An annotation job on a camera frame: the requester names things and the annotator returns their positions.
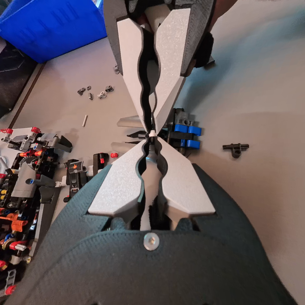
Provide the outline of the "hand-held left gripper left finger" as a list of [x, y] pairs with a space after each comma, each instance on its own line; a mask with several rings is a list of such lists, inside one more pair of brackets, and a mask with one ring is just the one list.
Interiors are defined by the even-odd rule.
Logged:
[[145, 210], [145, 187], [142, 174], [150, 139], [144, 139], [114, 161], [106, 171], [88, 213], [122, 218], [132, 229], [140, 229]]

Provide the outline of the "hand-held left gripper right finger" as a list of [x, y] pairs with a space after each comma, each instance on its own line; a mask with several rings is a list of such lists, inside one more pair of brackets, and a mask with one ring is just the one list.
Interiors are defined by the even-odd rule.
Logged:
[[151, 229], [170, 230], [181, 219], [215, 214], [190, 160], [162, 138], [154, 138], [154, 147], [161, 178], [157, 197], [149, 207]]

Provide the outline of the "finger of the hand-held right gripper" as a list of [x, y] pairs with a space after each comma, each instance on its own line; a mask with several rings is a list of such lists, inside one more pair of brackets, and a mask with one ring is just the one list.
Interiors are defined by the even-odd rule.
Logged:
[[149, 103], [148, 61], [153, 52], [153, 35], [132, 19], [117, 22], [123, 79], [146, 132], [152, 130]]
[[190, 8], [172, 10], [155, 33], [159, 79], [155, 86], [153, 123], [158, 134], [175, 103], [185, 77], [181, 76]]

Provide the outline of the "grey black lego subassembly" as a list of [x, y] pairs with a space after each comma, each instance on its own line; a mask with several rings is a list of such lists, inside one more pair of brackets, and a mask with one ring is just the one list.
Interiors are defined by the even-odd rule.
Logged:
[[[182, 155], [188, 157], [191, 150], [200, 149], [201, 133], [202, 129], [198, 127], [195, 115], [185, 112], [183, 108], [173, 108], [158, 136]], [[140, 141], [148, 138], [148, 132], [141, 129], [128, 134], [127, 137], [134, 140], [113, 142], [111, 143], [112, 150], [124, 154]]]

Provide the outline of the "person's right forearm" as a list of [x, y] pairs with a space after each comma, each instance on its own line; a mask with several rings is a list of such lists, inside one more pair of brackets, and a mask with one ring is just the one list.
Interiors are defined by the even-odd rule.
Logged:
[[214, 12], [211, 17], [211, 22], [209, 26], [209, 32], [212, 30], [215, 25], [217, 19], [225, 14], [230, 8], [232, 4], [230, 0], [217, 0], [214, 6]]

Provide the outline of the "black grey lego module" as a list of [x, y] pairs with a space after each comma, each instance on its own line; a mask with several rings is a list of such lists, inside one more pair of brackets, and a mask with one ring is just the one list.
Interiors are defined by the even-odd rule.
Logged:
[[106, 167], [109, 154], [97, 153], [93, 155], [93, 165], [86, 168], [83, 161], [69, 159], [65, 162], [67, 170], [66, 185], [69, 186], [69, 194], [63, 199], [67, 203], [84, 185]]

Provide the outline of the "black T-shaped lego pin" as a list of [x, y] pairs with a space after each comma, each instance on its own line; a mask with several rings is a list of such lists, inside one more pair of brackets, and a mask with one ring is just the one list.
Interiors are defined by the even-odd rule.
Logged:
[[233, 158], [238, 159], [241, 155], [243, 151], [246, 151], [249, 148], [249, 144], [228, 144], [228, 145], [223, 145], [222, 148], [223, 150], [230, 150], [231, 151], [231, 155]]

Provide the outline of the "partly built lego car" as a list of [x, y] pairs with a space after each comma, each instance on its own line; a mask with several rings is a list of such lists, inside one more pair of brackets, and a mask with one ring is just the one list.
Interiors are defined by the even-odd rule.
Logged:
[[1, 142], [18, 152], [11, 167], [1, 171], [1, 301], [14, 292], [51, 225], [62, 186], [53, 179], [56, 152], [73, 148], [63, 135], [37, 127], [12, 135], [13, 129], [1, 129]]

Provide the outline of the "blue plastic bin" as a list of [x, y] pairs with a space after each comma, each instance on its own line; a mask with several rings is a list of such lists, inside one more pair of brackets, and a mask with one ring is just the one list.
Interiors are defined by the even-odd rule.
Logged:
[[43, 63], [107, 36], [103, 0], [12, 1], [0, 19], [1, 37]]

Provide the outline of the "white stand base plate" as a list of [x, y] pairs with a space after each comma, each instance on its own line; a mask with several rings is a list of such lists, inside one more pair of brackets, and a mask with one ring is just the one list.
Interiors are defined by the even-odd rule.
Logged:
[[[13, 129], [13, 133], [11, 135], [11, 139], [13, 139], [14, 137], [17, 136], [26, 136], [30, 133], [31, 131], [31, 127], [30, 128], [16, 128]], [[12, 148], [8, 147], [8, 143], [6, 142], [0, 142], [0, 156], [1, 156], [1, 173], [5, 172], [6, 168], [11, 168], [11, 166], [13, 165], [13, 162], [16, 158], [16, 156], [20, 153], [21, 151], [19, 150], [15, 150]]]

